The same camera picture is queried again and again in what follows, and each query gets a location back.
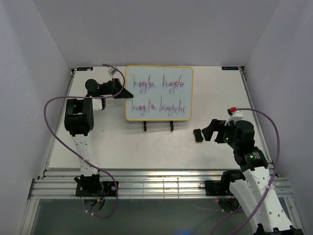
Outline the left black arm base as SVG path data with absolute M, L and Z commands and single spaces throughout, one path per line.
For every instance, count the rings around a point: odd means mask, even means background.
M 91 176 L 75 177 L 77 197 L 116 197 L 119 182 L 101 181 L 100 175 L 93 174 Z

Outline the black whiteboard eraser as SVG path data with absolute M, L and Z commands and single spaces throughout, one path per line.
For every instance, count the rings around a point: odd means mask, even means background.
M 193 135 L 195 138 L 195 142 L 203 142 L 203 136 L 202 136 L 201 129 L 194 129 Z

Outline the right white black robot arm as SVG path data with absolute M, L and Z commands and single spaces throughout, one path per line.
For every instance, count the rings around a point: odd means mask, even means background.
M 254 126 L 246 120 L 227 122 L 213 119 L 202 134 L 210 141 L 214 132 L 216 143 L 228 144 L 239 169 L 224 171 L 220 180 L 205 181 L 207 196 L 231 196 L 238 201 L 256 235 L 301 235 L 294 227 L 270 183 L 268 163 L 255 146 Z

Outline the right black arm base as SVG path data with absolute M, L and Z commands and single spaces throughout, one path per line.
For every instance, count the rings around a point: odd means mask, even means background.
M 221 181 L 206 180 L 201 182 L 199 189 L 204 189 L 206 196 L 231 196 L 231 192 L 225 189 Z

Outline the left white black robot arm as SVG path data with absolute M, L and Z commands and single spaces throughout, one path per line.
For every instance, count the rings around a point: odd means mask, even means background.
M 100 181 L 94 158 L 91 135 L 94 129 L 94 112 L 103 111 L 106 107 L 104 95 L 114 95 L 115 99 L 133 98 L 133 94 L 123 88 L 118 78 L 99 84 L 94 79 L 85 82 L 86 98 L 69 98 L 66 103 L 64 125 L 71 135 L 76 152 L 81 156 L 80 177 L 75 179 L 82 191 L 98 196 L 103 192 L 104 184 Z

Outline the yellow framed whiteboard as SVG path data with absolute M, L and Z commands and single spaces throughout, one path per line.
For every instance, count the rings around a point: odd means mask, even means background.
M 128 121 L 188 121 L 192 116 L 194 70 L 187 66 L 131 65 L 125 68 Z

